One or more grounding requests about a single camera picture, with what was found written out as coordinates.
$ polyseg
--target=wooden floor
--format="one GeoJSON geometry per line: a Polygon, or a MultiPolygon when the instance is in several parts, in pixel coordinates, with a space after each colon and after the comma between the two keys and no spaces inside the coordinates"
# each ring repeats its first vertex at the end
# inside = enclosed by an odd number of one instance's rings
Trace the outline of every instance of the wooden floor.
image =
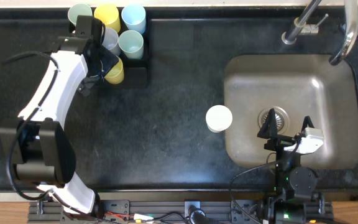
{"type": "MultiPolygon", "coordinates": [[[[333,202],[334,215],[346,223],[358,224],[358,202],[333,202]]],[[[27,202],[0,202],[0,223],[27,223],[27,202]]]]}

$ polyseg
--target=sink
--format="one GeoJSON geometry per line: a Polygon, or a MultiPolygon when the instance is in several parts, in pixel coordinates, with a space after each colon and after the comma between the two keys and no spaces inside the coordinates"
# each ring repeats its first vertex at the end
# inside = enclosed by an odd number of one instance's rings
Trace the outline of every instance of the sink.
{"type": "Polygon", "coordinates": [[[324,145],[301,157],[315,169],[351,169],[358,164],[358,102],[352,68],[332,66],[328,55],[243,55],[225,68],[224,104],[233,115],[226,151],[238,165],[266,163],[271,151],[257,137],[270,108],[278,133],[294,136],[310,116],[324,145]]]}

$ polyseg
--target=faucet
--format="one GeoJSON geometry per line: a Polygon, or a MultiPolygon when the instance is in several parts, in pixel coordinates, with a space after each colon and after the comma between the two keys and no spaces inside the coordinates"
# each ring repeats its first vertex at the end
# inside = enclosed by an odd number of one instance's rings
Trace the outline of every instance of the faucet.
{"type": "MultiPolygon", "coordinates": [[[[293,24],[288,32],[284,32],[282,40],[285,44],[294,44],[298,35],[312,35],[318,33],[318,26],[328,17],[326,14],[324,18],[316,25],[306,24],[310,15],[316,10],[321,0],[312,0],[301,16],[293,21],[293,24]]],[[[337,65],[344,58],[349,55],[354,42],[358,35],[358,5],[357,0],[344,0],[345,14],[346,14],[346,33],[344,42],[336,54],[332,54],[329,58],[331,65],[337,65]]]]}

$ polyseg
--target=drain strainer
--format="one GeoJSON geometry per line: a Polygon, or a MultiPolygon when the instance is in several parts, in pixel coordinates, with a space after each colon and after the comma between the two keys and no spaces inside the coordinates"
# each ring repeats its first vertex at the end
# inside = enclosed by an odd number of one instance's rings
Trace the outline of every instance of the drain strainer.
{"type": "Polygon", "coordinates": [[[287,127],[289,126],[290,119],[289,119],[287,113],[283,109],[281,109],[277,106],[273,106],[271,108],[266,108],[266,109],[262,110],[262,112],[260,112],[259,118],[258,118],[259,127],[261,128],[262,125],[266,122],[267,115],[269,114],[269,111],[272,108],[274,108],[274,111],[276,114],[277,132],[279,134],[282,134],[287,130],[287,127]]]}

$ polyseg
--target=countertop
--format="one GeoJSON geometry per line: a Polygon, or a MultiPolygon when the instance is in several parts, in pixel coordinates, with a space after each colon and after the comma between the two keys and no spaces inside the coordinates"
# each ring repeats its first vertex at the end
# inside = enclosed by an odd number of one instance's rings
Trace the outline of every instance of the countertop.
{"type": "MultiPolygon", "coordinates": [[[[147,88],[117,90],[107,83],[90,96],[76,94],[65,123],[76,172],[98,191],[225,190],[245,170],[229,158],[224,133],[212,133],[205,114],[223,105],[223,71],[244,54],[331,54],[342,43],[343,8],[320,8],[330,17],[316,36],[282,44],[299,8],[147,9],[150,76],[147,88]]],[[[26,50],[48,51],[67,35],[66,9],[0,10],[0,122],[14,118],[35,93],[47,68],[41,58],[1,61],[26,50]]],[[[347,61],[358,93],[358,41],[347,61]]],[[[321,190],[358,190],[358,166],[317,170],[321,190]]],[[[271,190],[273,175],[258,170],[238,180],[241,190],[271,190]]],[[[33,189],[30,185],[22,188],[33,189]]],[[[11,191],[0,143],[0,191],[11,191]]]]}

